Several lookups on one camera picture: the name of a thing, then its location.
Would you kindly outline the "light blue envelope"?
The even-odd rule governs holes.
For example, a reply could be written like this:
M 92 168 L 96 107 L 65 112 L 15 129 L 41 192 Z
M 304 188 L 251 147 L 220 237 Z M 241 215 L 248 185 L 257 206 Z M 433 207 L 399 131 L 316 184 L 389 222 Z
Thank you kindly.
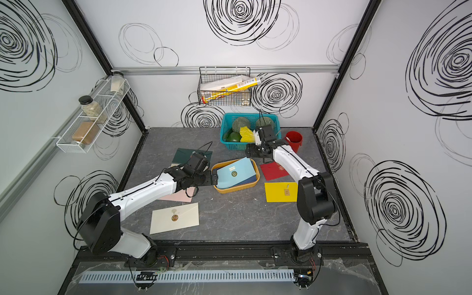
M 229 189 L 236 184 L 256 175 L 252 161 L 245 157 L 227 166 L 217 169 L 218 189 Z

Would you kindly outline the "yellow envelope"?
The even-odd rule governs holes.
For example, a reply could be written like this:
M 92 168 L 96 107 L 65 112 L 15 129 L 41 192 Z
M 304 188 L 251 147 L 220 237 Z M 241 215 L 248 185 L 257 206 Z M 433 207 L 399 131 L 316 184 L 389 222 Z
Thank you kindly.
M 267 203 L 297 202 L 298 185 L 289 183 L 265 183 L 265 199 Z

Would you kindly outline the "navy blue envelope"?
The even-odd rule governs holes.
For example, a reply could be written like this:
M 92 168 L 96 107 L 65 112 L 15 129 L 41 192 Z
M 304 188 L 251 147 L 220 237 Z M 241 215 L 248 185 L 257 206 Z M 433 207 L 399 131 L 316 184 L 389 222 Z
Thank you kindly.
M 246 179 L 246 180 L 244 180 L 244 181 L 242 181 L 242 182 L 236 184 L 235 187 L 236 187 L 236 186 L 246 185 L 246 184 L 251 184 L 251 183 L 256 182 L 257 180 L 258 180 L 258 176 L 257 176 L 257 175 L 254 175 L 254 176 L 252 176 L 251 178 L 248 178 L 248 179 Z

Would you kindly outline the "yellow plastic storage box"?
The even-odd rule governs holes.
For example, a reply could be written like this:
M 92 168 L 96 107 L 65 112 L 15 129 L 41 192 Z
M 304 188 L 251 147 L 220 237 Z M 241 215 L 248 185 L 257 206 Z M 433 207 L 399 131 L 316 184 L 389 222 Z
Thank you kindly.
M 224 167 L 224 166 L 227 166 L 227 165 L 229 165 L 230 163 L 234 163 L 234 162 L 236 162 L 236 161 L 238 161 L 238 159 L 237 159 L 237 160 L 231 160 L 231 161 L 226 161 L 226 162 L 217 163 L 217 164 L 215 164 L 215 165 L 212 167 L 211 172 L 216 172 L 217 169 L 222 168 L 222 167 Z M 236 192 L 236 191 L 241 191 L 241 190 L 244 190 L 244 189 L 249 189 L 249 188 L 255 187 L 255 186 L 258 184 L 258 182 L 259 182 L 259 180 L 260 180 L 260 178 L 261 178 L 261 174 L 260 174 L 260 172 L 259 172 L 259 169 L 258 169 L 258 167 L 257 167 L 256 162 L 255 162 L 253 159 L 251 159 L 251 161 L 252 161 L 253 167 L 254 167 L 254 169 L 255 169 L 255 171 L 256 171 L 256 175 L 258 176 L 258 180 L 257 180 L 256 182 L 251 183 L 251 184 L 242 185 L 242 186 L 232 187 L 232 188 L 229 188 L 229 189 L 218 189 L 216 186 L 213 186 L 213 187 L 214 187 L 220 194 L 227 194 L 227 193 L 230 193 L 230 192 Z

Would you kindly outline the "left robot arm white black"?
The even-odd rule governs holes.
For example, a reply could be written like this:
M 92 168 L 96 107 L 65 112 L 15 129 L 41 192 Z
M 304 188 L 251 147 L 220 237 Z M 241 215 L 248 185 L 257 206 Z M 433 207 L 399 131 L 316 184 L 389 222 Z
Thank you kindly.
M 209 168 L 207 157 L 195 152 L 186 163 L 164 168 L 158 177 L 131 189 L 94 194 L 77 222 L 77 233 L 94 255 L 126 254 L 151 266 L 159 257 L 157 245 L 151 237 L 124 229 L 121 222 L 162 197 L 188 188 L 197 192 L 202 186 L 217 184 L 218 176 Z

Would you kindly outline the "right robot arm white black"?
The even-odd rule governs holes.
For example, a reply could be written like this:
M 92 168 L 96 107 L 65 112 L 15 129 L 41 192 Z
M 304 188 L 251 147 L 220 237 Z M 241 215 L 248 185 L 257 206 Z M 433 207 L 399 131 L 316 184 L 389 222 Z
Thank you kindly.
M 284 168 L 297 183 L 297 211 L 301 217 L 292 237 L 298 253 L 311 250 L 317 242 L 319 231 L 338 209 L 333 177 L 319 172 L 302 160 L 283 139 L 278 139 L 271 125 L 257 128 L 254 143 L 246 147 L 251 158 L 271 159 Z

